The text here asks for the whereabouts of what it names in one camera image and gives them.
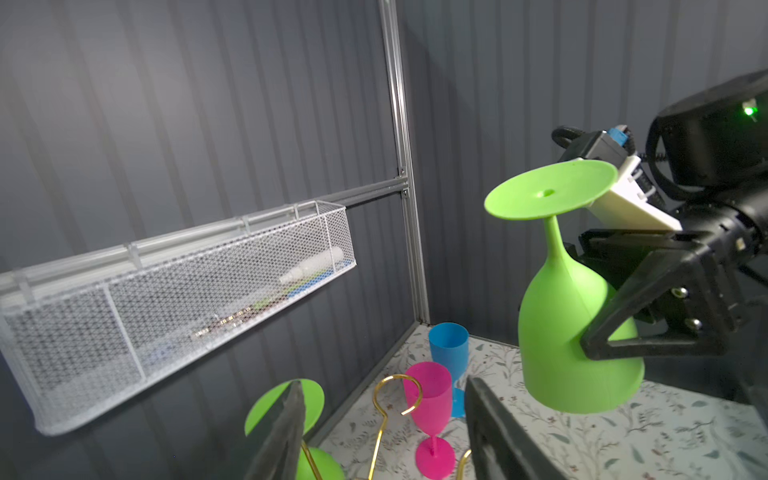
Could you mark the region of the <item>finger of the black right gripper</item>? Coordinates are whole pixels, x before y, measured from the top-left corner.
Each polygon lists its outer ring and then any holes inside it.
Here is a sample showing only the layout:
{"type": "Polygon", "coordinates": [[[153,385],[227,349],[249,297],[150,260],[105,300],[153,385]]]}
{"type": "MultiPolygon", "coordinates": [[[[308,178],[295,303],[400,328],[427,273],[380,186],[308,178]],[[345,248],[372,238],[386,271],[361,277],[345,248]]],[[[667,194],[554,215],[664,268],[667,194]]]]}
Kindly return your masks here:
{"type": "Polygon", "coordinates": [[[712,251],[692,244],[659,248],[637,260],[589,260],[614,287],[581,336],[591,360],[636,357],[720,356],[728,347],[728,307],[717,285],[712,251]],[[663,322],[666,330],[651,336],[614,340],[627,320],[663,322]]]}

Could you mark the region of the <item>pink wine glass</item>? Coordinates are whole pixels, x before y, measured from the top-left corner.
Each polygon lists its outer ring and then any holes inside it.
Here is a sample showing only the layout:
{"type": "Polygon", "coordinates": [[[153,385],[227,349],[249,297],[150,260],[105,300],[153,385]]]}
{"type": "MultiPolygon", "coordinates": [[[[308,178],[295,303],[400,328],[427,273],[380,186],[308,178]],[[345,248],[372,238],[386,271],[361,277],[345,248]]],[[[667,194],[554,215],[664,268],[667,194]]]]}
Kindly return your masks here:
{"type": "Polygon", "coordinates": [[[456,466],[453,447],[439,437],[452,418],[453,385],[450,372],[439,363],[420,362],[411,366],[406,374],[422,387],[422,401],[410,417],[428,436],[416,449],[416,467],[428,479],[445,479],[454,472],[456,466]]]}

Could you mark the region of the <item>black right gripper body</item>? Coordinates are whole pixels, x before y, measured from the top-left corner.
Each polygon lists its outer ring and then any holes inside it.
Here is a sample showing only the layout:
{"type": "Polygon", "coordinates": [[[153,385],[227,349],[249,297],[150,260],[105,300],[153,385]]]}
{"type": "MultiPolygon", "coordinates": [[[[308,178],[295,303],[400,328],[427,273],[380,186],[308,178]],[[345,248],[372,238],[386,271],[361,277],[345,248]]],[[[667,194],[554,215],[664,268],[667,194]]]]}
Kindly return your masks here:
{"type": "Polygon", "coordinates": [[[665,322],[668,336],[726,336],[745,321],[735,275],[767,252],[767,194],[721,191],[679,209],[682,230],[593,229],[578,260],[615,287],[585,333],[613,336],[628,320],[665,322]]]}

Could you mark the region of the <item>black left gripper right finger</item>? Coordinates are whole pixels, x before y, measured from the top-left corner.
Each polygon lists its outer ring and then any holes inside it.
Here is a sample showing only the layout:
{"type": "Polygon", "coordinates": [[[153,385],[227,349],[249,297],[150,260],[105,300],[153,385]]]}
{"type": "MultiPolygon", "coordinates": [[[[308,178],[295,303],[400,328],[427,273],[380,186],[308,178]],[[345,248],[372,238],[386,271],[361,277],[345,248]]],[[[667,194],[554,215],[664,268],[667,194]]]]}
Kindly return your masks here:
{"type": "Polygon", "coordinates": [[[477,376],[467,378],[465,415],[476,479],[566,478],[477,376]]]}

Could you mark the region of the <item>blue wine glass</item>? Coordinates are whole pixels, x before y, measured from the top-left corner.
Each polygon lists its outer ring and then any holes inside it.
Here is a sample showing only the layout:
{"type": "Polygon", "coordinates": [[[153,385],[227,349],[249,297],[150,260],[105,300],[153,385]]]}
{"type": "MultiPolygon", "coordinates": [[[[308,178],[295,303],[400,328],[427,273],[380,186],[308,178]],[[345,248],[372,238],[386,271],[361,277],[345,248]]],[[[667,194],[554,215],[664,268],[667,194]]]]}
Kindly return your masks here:
{"type": "Polygon", "coordinates": [[[443,322],[429,331],[432,360],[445,367],[452,379],[452,416],[465,417],[465,392],[458,387],[469,364],[469,332],[460,324],[443,322]]]}

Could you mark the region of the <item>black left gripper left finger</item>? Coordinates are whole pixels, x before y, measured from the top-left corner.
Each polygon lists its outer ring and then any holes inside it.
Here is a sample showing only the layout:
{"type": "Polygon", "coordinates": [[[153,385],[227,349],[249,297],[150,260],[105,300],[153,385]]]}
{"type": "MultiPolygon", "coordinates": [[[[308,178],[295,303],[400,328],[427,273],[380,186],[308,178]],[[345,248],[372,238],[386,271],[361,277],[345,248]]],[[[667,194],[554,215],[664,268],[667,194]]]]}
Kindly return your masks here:
{"type": "Polygon", "coordinates": [[[300,380],[265,393],[246,417],[247,449],[241,479],[295,479],[306,407],[300,380]]]}

